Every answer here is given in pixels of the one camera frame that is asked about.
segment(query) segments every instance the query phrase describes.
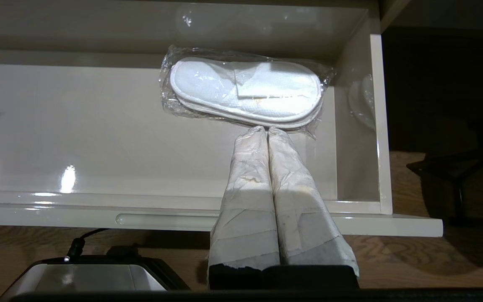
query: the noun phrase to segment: power cord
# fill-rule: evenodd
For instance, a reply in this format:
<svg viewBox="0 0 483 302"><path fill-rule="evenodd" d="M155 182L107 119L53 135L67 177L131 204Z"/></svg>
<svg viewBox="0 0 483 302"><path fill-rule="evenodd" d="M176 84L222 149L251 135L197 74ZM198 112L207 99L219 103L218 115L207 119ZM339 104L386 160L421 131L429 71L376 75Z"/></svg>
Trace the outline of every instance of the power cord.
<svg viewBox="0 0 483 302"><path fill-rule="evenodd" d="M96 233L103 232L106 229L108 229L108 228L97 228L95 230L92 230L90 232L83 234L79 238L75 238L72 241L72 245L70 245L70 249L68 249L68 253L65 256L64 261L65 262L73 262L73 261L77 260L77 258L79 256L81 256L81 254L83 253L83 247L85 246L85 238L87 238L91 235L94 235Z"/></svg>

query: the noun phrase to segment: drawer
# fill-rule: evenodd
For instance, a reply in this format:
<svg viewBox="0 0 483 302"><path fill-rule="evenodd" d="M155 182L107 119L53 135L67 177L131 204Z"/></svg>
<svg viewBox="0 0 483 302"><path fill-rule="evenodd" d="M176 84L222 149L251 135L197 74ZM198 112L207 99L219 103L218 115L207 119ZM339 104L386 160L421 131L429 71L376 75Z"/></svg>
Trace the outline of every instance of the drawer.
<svg viewBox="0 0 483 302"><path fill-rule="evenodd" d="M177 44L336 67L317 139L291 138L341 232L441 236L392 210L378 2L248 3L0 0L0 225L211 229L245 128L163 111Z"/></svg>

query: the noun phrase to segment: white drawer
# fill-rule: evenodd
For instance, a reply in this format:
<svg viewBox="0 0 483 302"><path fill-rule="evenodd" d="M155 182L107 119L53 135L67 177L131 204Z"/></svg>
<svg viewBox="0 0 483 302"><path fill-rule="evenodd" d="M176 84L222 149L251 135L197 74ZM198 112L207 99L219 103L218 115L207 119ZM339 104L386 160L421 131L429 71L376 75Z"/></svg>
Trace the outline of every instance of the white drawer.
<svg viewBox="0 0 483 302"><path fill-rule="evenodd" d="M317 140L291 137L341 232L441 236L392 212L378 3L325 3L0 0L0 225L211 229L244 128L162 110L177 44L337 67ZM376 130L348 102L366 75Z"/></svg>

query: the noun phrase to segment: open drawer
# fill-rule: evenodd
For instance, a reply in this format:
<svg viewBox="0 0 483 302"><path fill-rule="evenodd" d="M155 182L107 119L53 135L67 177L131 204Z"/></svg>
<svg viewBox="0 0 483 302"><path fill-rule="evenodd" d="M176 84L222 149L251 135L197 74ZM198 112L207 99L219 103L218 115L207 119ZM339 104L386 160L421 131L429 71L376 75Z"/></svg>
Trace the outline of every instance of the open drawer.
<svg viewBox="0 0 483 302"><path fill-rule="evenodd" d="M377 1L249 3L0 0L0 225L211 229L245 128L163 111L177 44L337 67L317 140L291 138L341 232L441 236L392 212ZM349 99L366 77L368 123Z"/></svg>

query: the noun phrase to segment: wooden floor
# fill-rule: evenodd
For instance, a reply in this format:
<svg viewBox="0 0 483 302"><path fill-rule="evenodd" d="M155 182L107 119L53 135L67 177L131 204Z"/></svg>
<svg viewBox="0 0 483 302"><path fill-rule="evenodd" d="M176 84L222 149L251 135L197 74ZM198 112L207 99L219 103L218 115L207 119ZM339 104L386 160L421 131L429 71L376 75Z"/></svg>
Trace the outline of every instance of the wooden floor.
<svg viewBox="0 0 483 302"><path fill-rule="evenodd" d="M420 179L405 165L475 146L464 120L483 115L483 63L478 61L483 55L476 55L483 42L479 49L459 41L439 61L434 53L441 57L441 42L419 47L400 35L384 36L384 42L395 212L446 218L451 214L448 184ZM467 49L474 54L464 54ZM434 70L437 66L444 68ZM347 236L361 269L361 287L483 287L483 169L467 181L466 196L472 222L445 225L443 238ZM86 231L0 226L0 294L31 263L64 256L72 239ZM142 256L165 260L193 290L205 290L209 234L114 229L90 237L84 253L132 244Z"/></svg>

